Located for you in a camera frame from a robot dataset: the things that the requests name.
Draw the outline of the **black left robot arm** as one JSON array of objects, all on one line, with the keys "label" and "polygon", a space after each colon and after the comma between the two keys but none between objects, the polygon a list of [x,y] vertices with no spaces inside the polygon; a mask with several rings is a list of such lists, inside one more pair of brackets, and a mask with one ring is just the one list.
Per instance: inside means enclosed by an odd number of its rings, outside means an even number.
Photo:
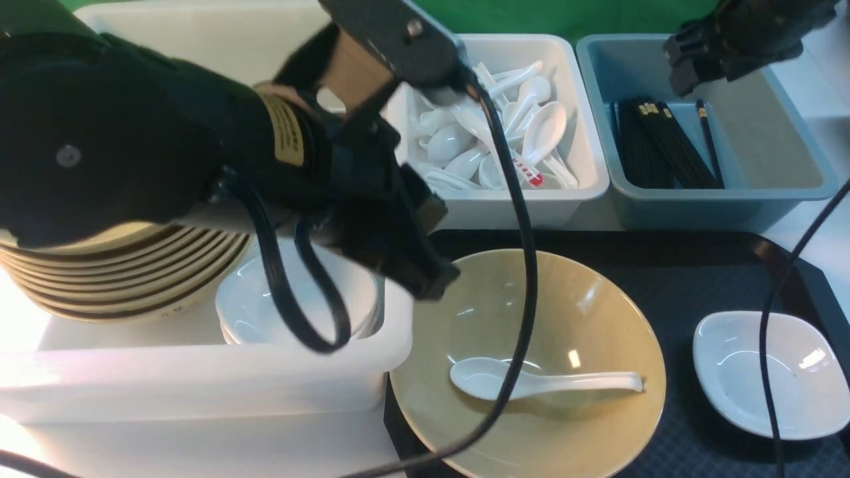
[{"label": "black left robot arm", "polygon": [[22,248],[128,222],[246,230],[328,214],[343,257],[440,299],[459,276],[428,239],[447,213],[381,116],[398,86],[457,100],[464,46],[409,1],[323,1],[329,22],[273,77],[305,106],[97,33],[57,1],[2,2],[2,227]]}]

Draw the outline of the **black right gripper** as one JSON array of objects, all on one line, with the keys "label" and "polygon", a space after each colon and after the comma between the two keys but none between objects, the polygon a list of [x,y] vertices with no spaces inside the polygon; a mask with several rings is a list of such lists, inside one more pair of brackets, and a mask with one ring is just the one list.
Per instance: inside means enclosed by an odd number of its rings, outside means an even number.
[{"label": "black right gripper", "polygon": [[679,97],[702,84],[734,82],[804,52],[802,39],[837,18],[837,1],[720,1],[664,42]]}]

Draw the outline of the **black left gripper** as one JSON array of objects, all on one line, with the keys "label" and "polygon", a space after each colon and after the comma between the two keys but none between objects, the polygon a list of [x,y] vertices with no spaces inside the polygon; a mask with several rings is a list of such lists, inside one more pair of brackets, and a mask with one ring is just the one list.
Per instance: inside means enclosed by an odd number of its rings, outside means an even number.
[{"label": "black left gripper", "polygon": [[381,114],[401,85],[434,105],[461,100],[466,48],[410,1],[322,1],[321,8],[329,22],[273,83],[297,92],[330,145],[334,245],[415,299],[437,301],[460,274],[428,238],[448,208],[398,161],[400,133]]}]

